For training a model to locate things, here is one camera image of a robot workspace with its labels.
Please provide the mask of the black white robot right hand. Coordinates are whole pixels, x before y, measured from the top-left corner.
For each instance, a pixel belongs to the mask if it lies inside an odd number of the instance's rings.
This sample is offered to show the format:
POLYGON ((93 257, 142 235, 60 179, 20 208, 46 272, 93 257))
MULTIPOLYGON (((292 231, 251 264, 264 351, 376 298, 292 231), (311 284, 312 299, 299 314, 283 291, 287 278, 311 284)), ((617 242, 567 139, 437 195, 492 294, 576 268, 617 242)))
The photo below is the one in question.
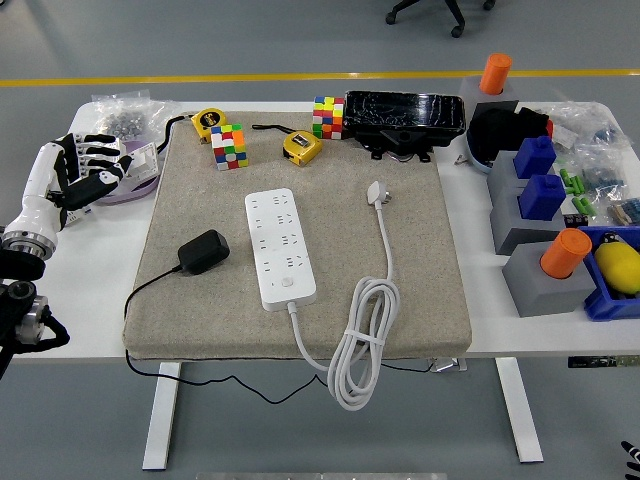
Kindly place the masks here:
POLYGON ((621 441, 622 449, 630 456, 631 460, 626 463, 627 471, 624 474, 626 480, 640 480, 640 450, 628 441, 621 441))

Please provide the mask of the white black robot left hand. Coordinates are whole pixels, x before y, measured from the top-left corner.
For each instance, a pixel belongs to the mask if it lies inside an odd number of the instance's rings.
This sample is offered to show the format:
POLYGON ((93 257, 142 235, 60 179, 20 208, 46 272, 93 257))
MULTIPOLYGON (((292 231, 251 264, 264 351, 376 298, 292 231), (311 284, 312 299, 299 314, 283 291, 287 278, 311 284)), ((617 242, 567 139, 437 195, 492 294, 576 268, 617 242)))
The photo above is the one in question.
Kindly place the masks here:
POLYGON ((56 242, 66 213, 113 192, 131 163, 111 135, 69 133, 46 143, 29 174, 22 210, 4 235, 25 232, 56 242))

